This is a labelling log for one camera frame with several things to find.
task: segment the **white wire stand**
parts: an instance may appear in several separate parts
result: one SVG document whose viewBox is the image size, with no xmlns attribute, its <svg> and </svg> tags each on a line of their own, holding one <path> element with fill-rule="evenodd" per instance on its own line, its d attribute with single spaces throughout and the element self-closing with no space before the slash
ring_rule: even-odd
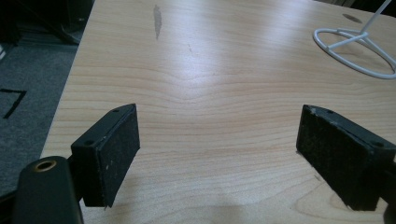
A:
<svg viewBox="0 0 396 224">
<path fill-rule="evenodd" d="M 317 44 L 324 50 L 326 51 L 329 55 L 334 57 L 334 59 L 338 60 L 340 63 L 343 63 L 357 71 L 362 72 L 363 74 L 372 76 L 372 77 L 379 77 L 379 78 L 384 78 L 384 79 L 392 79 L 396 78 L 396 61 L 390 57 L 384 50 L 382 50 L 378 45 L 376 45 L 370 38 L 369 38 L 369 33 L 367 32 L 367 29 L 370 27 L 370 25 L 373 23 L 376 17 L 378 17 L 381 12 L 385 9 L 385 7 L 388 6 L 388 4 L 391 2 L 391 0 L 387 0 L 382 4 L 382 6 L 378 9 L 378 11 L 374 14 L 374 16 L 364 25 L 364 27 L 358 31 L 358 30 L 348 30 L 348 29 L 317 29 L 314 32 L 314 40 L 317 42 Z M 346 37 L 346 40 L 331 44 L 331 45 L 326 45 L 324 44 L 320 38 L 318 37 L 318 34 L 320 33 L 331 33 L 331 34 L 337 34 L 341 35 L 343 37 Z M 393 70 L 393 74 L 382 74 L 382 73 L 377 73 L 375 71 L 369 70 L 367 68 L 363 68 L 361 66 L 358 66 L 355 63 L 352 63 L 348 61 L 347 59 L 343 58 L 339 54 L 335 53 L 333 50 L 341 47 L 345 44 L 351 43 L 351 42 L 357 42 L 362 44 L 364 47 L 367 49 L 372 50 L 373 52 L 377 53 L 379 56 L 381 56 L 387 63 L 390 65 L 390 67 Z"/>
</svg>

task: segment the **table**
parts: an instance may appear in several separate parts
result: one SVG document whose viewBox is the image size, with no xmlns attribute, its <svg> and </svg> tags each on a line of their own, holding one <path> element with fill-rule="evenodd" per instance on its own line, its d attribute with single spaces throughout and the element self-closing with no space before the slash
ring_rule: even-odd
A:
<svg viewBox="0 0 396 224">
<path fill-rule="evenodd" d="M 343 14 L 372 15 L 310 0 L 97 0 L 42 156 L 70 156 L 108 110 L 136 103 L 141 149 L 112 208 L 82 205 L 86 223 L 384 223 L 386 203 L 346 208 L 296 153 L 304 104 L 396 143 L 396 82 L 312 39 L 361 28 Z M 392 56 L 395 22 L 370 30 Z M 339 50 L 390 70 L 362 46 Z"/>
</svg>

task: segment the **scuff mark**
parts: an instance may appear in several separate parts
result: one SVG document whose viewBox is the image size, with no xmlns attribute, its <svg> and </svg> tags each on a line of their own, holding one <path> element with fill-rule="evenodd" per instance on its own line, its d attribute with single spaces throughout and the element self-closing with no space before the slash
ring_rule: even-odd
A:
<svg viewBox="0 0 396 224">
<path fill-rule="evenodd" d="M 163 18 L 161 16 L 160 8 L 155 5 L 154 7 L 154 28 L 156 39 L 160 36 L 161 27 L 163 26 Z"/>
</svg>

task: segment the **gray carpet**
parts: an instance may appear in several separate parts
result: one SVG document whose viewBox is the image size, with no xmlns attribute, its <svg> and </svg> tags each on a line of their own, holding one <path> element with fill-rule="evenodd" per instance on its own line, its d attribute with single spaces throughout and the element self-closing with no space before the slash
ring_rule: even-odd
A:
<svg viewBox="0 0 396 224">
<path fill-rule="evenodd" d="M 77 46 L 52 40 L 25 35 L 0 61 L 0 196 L 39 159 L 76 55 Z"/>
</svg>

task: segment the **light wood tabletop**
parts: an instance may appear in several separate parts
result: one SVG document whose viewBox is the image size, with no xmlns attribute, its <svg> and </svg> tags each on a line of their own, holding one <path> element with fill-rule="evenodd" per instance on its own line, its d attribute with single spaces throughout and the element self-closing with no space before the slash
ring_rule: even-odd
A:
<svg viewBox="0 0 396 224">
<path fill-rule="evenodd" d="M 312 38 L 372 15 L 311 0 L 96 0 L 42 156 L 69 157 L 107 111 L 136 103 L 141 149 L 112 208 L 82 203 L 86 223 L 384 223 L 385 202 L 352 211 L 296 153 L 303 105 L 396 143 L 396 82 Z M 395 18 L 369 33 L 396 56 Z M 359 44 L 338 52 L 391 72 Z"/>
</svg>

